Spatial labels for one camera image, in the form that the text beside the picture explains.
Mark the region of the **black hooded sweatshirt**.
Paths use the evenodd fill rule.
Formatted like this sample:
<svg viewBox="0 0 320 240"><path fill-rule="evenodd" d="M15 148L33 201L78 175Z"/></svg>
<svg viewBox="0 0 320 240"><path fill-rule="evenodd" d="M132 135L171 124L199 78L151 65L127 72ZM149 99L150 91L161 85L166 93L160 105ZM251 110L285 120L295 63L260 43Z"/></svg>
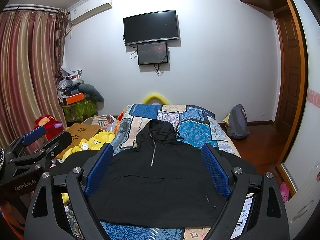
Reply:
<svg viewBox="0 0 320 240"><path fill-rule="evenodd" d="M97 218L152 228L213 225L227 199L217 192L201 150L161 120L149 121L136 144L113 157L88 197Z"/></svg>

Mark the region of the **red plush toy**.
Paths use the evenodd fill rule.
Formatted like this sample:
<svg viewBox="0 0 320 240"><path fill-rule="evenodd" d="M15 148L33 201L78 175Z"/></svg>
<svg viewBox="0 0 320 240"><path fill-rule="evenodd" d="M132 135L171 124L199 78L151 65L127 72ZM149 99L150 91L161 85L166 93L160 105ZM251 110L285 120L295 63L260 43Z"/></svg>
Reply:
<svg viewBox="0 0 320 240"><path fill-rule="evenodd" d="M58 134L64 131L63 123L57 121L52 115L41 116L35 120L35 127L43 126L46 129L46 139L48 141L55 138Z"/></svg>

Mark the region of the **yellow duck fleece garment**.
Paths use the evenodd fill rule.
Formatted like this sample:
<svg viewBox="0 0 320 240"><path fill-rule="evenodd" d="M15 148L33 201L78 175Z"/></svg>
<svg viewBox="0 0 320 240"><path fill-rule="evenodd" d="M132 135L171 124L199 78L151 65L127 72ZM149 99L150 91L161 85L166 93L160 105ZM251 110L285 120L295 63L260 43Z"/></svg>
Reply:
<svg viewBox="0 0 320 240"><path fill-rule="evenodd" d="M81 139L80 142L68 149L62 156L62 163L72 154L80 151L98 151L104 143L111 143L116 137L114 132L101 131L90 139Z"/></svg>

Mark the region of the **brown cardboard paw box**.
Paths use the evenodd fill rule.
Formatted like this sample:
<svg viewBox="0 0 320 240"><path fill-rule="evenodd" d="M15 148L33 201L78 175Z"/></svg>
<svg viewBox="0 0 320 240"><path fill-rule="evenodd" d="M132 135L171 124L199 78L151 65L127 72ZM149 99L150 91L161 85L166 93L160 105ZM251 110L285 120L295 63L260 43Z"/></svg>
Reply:
<svg viewBox="0 0 320 240"><path fill-rule="evenodd" d="M72 142L60 154L56 156L57 159L62 159L63 155L70 149L80 144L82 139L89 140L100 132L100 126L87 124L73 124L66 129L72 136Z"/></svg>

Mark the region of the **striped patchwork pillow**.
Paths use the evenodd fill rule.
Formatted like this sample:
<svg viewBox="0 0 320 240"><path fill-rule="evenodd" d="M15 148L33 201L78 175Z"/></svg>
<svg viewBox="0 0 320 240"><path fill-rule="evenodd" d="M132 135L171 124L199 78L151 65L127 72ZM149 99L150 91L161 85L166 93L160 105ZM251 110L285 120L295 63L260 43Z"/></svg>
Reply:
<svg viewBox="0 0 320 240"><path fill-rule="evenodd" d="M116 129L116 118L112 115L97 115L92 116L82 122L86 125L100 126L102 131L114 132Z"/></svg>

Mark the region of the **grey purple backpack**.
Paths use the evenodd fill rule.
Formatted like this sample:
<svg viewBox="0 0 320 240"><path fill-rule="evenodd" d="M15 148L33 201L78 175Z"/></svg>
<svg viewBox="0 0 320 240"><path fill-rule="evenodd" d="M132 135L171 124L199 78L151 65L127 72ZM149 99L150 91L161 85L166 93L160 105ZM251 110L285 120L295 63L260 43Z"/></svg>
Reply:
<svg viewBox="0 0 320 240"><path fill-rule="evenodd" d="M231 139L242 140L249 136L248 120L242 104L234 106L223 123Z"/></svg>

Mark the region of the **orange box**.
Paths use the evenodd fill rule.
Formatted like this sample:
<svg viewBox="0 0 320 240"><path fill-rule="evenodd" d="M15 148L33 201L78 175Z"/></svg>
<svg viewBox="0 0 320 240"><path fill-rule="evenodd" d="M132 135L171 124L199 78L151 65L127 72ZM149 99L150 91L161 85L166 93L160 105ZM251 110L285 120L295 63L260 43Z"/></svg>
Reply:
<svg viewBox="0 0 320 240"><path fill-rule="evenodd" d="M66 105L71 105L71 104L74 104L76 102L82 101L84 99L85 99L84 93L74 94L74 95L69 96L66 99Z"/></svg>

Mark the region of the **blue patchwork bed quilt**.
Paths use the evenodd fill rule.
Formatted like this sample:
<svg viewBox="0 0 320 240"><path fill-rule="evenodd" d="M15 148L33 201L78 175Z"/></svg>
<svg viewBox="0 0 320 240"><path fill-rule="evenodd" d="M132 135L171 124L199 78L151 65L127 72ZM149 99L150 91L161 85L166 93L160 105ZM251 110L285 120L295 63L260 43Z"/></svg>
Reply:
<svg viewBox="0 0 320 240"><path fill-rule="evenodd" d="M184 139L196 148L206 143L239 156L231 139L215 119L214 113L193 105L128 105L119 116L111 142L114 153L136 147L136 136L152 119L167 121ZM117 226L103 223L112 239L204 239L209 228L158 229L134 226Z"/></svg>

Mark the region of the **pile of papers and clutter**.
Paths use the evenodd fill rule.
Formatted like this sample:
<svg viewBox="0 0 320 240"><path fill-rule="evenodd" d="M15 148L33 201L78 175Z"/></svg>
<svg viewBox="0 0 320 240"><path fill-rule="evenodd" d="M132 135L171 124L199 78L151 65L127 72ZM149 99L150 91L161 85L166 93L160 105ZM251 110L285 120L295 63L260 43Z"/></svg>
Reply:
<svg viewBox="0 0 320 240"><path fill-rule="evenodd" d="M69 96L79 93L79 86L83 84L81 78L82 70L71 70L66 67L60 69L62 80L57 84L57 96L60 101L68 98Z"/></svg>

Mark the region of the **pink slipper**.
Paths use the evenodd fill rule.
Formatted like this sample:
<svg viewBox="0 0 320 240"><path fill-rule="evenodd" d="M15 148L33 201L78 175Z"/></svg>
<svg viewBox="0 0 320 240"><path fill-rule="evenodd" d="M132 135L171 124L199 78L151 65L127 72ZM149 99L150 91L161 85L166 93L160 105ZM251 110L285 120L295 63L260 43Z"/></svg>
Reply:
<svg viewBox="0 0 320 240"><path fill-rule="evenodd" d="M280 187L279 187L279 190L280 190L280 194L281 194L281 197L283 199L283 202L288 202L289 201L289 194L290 194L290 189L289 187L286 185L285 182L282 182Z"/></svg>

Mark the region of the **yellow foam tube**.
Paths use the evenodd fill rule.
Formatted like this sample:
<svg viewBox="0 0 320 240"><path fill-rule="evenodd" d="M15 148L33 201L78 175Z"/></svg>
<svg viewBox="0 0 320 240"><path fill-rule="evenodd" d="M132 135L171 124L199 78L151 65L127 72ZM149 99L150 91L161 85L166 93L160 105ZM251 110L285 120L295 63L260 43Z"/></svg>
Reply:
<svg viewBox="0 0 320 240"><path fill-rule="evenodd" d="M169 105L170 103L161 95L159 94L150 94L148 95L142 102L142 104L148 105L149 103L151 103L152 101L158 101L161 105Z"/></svg>

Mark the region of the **striped red gold curtain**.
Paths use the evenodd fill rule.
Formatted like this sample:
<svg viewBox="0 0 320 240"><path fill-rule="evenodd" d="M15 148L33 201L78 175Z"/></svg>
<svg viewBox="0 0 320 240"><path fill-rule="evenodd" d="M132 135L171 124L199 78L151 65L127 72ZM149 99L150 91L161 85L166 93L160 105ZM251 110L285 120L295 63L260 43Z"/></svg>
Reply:
<svg viewBox="0 0 320 240"><path fill-rule="evenodd" d="M57 97L61 80L67 10L1 13L1 146L52 115L65 123Z"/></svg>

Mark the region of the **small black wall monitor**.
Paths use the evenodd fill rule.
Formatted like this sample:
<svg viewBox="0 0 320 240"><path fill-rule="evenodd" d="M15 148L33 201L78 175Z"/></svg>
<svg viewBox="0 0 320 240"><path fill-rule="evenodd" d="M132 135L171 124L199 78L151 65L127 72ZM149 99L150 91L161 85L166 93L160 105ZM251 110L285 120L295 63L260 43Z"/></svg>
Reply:
<svg viewBox="0 0 320 240"><path fill-rule="evenodd" d="M168 62L167 42L152 42L137 46L138 65L163 64Z"/></svg>

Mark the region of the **white wall air conditioner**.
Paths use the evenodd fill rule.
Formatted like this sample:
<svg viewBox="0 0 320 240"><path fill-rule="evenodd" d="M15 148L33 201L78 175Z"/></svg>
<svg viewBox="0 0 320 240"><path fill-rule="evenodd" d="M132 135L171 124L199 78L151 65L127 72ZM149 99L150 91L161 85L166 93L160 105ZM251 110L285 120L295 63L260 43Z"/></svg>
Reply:
<svg viewBox="0 0 320 240"><path fill-rule="evenodd" d="M77 25L112 7L112 0L87 0L71 10L71 24Z"/></svg>

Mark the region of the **large black wall television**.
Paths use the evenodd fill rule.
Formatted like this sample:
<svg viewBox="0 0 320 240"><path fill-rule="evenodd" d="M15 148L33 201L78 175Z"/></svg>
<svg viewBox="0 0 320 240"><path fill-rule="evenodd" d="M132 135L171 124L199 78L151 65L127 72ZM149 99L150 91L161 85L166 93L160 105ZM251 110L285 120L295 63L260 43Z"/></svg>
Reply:
<svg viewBox="0 0 320 240"><path fill-rule="evenodd" d="M145 42L178 40L176 10L148 12L123 18L126 46Z"/></svg>

